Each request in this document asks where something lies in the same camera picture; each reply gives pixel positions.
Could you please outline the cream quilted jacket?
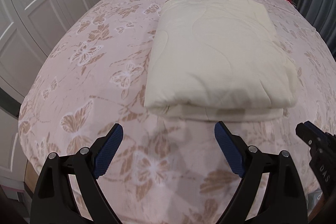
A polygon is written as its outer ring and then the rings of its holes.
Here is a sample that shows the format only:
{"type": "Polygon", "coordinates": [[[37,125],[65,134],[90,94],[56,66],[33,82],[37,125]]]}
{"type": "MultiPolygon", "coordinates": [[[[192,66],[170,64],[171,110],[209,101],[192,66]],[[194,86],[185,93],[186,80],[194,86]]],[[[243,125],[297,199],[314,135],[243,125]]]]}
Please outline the cream quilted jacket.
{"type": "Polygon", "coordinates": [[[151,49],[145,107],[169,118],[259,122],[297,103],[299,80],[265,6],[169,0],[151,49]]]}

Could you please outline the white wardrobe with red decals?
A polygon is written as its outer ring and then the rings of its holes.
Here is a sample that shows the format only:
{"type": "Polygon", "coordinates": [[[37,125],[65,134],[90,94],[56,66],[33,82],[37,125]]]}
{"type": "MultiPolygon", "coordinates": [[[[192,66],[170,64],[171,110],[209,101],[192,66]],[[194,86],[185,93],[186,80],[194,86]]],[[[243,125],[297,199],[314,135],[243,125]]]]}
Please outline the white wardrobe with red decals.
{"type": "Polygon", "coordinates": [[[100,0],[1,0],[1,183],[20,187],[26,157],[18,114],[34,80],[63,35],[100,0]]]}

